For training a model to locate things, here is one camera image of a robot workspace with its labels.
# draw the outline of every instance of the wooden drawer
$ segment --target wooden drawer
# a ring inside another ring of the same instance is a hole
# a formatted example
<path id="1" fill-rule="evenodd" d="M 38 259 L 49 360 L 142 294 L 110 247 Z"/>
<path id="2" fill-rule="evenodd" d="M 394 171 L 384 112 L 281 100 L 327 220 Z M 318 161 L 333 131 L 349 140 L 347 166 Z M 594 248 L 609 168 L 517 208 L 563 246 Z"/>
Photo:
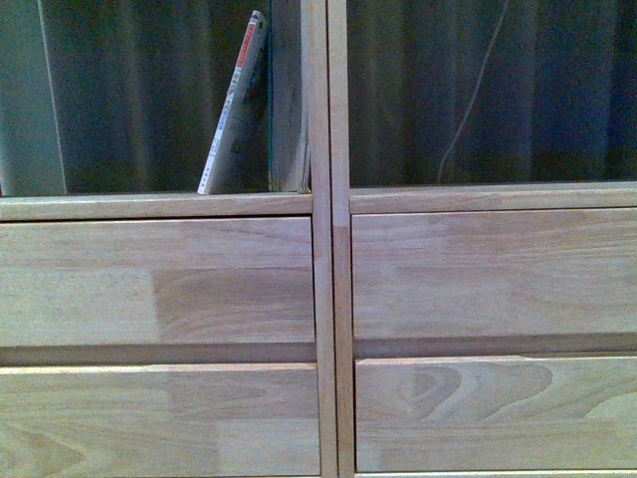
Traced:
<path id="1" fill-rule="evenodd" d="M 0 347 L 312 343 L 308 217 L 0 224 Z"/>
<path id="2" fill-rule="evenodd" d="M 637 358 L 356 364 L 361 472 L 637 468 Z"/>
<path id="3" fill-rule="evenodd" d="M 0 475 L 318 475 L 312 364 L 0 368 Z"/>
<path id="4" fill-rule="evenodd" d="M 352 218 L 360 340 L 637 333 L 637 209 Z"/>

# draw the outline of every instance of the wooden board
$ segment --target wooden board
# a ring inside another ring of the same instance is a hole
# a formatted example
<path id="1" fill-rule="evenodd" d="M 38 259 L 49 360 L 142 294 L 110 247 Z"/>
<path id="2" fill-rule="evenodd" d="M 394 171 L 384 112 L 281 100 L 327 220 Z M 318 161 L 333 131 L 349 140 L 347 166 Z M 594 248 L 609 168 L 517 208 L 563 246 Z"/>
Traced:
<path id="1" fill-rule="evenodd" d="M 353 189 L 352 214 L 637 206 L 637 182 Z"/>
<path id="2" fill-rule="evenodd" d="M 637 209 L 352 219 L 357 339 L 635 334 Z"/>
<path id="3" fill-rule="evenodd" d="M 346 2 L 327 0 L 327 24 L 338 474 L 340 478 L 352 478 L 355 463 Z"/>
<path id="4" fill-rule="evenodd" d="M 0 368 L 0 474 L 319 474 L 316 367 Z"/>
<path id="5" fill-rule="evenodd" d="M 637 358 L 356 364 L 357 468 L 637 468 Z"/>
<path id="6" fill-rule="evenodd" d="M 356 473 L 356 478 L 632 478 L 637 470 L 457 471 L 448 473 Z"/>
<path id="7" fill-rule="evenodd" d="M 313 241 L 320 416 L 320 474 L 337 478 L 334 320 L 331 254 L 327 39 L 324 0 L 301 1 L 303 88 L 310 114 L 308 140 L 314 201 Z"/>
<path id="8" fill-rule="evenodd" d="M 0 347 L 312 343 L 308 218 L 0 225 Z"/>
<path id="9" fill-rule="evenodd" d="M 0 366 L 316 362 L 316 344 L 179 344 L 0 348 Z"/>
<path id="10" fill-rule="evenodd" d="M 310 214 L 312 197 L 296 193 L 109 194 L 0 198 L 0 221 Z"/>

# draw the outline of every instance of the light wood surface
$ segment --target light wood surface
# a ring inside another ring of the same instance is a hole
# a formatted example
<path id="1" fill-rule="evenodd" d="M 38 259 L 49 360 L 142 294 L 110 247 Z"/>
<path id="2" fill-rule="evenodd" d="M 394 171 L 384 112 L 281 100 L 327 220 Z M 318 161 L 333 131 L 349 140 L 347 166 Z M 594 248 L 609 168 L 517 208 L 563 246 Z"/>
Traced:
<path id="1" fill-rule="evenodd" d="M 308 218 L 0 225 L 0 347 L 312 343 Z"/>
<path id="2" fill-rule="evenodd" d="M 349 215 L 347 8 L 344 1 L 327 1 L 327 21 L 338 472 L 341 478 L 352 478 L 354 473 L 354 405 L 352 399 L 351 223 Z"/>
<path id="3" fill-rule="evenodd" d="M 356 364 L 357 469 L 637 468 L 637 358 Z"/>
<path id="4" fill-rule="evenodd" d="M 0 198 L 0 221 L 138 219 L 312 213 L 312 197 L 296 193 L 195 192 Z"/>
<path id="5" fill-rule="evenodd" d="M 331 262 L 327 39 L 324 0 L 301 1 L 304 89 L 310 106 L 309 148 L 314 201 L 313 243 L 320 416 L 320 474 L 337 478 L 334 319 Z"/>
<path id="6" fill-rule="evenodd" d="M 352 214 L 637 206 L 637 182 L 352 189 Z"/>
<path id="7" fill-rule="evenodd" d="M 637 209 L 354 216 L 352 234 L 357 339 L 637 332 Z"/>
<path id="8" fill-rule="evenodd" d="M 632 478 L 637 470 L 457 471 L 449 473 L 356 473 L 356 478 Z"/>
<path id="9" fill-rule="evenodd" d="M 311 364 L 0 368 L 0 474 L 319 473 Z"/>

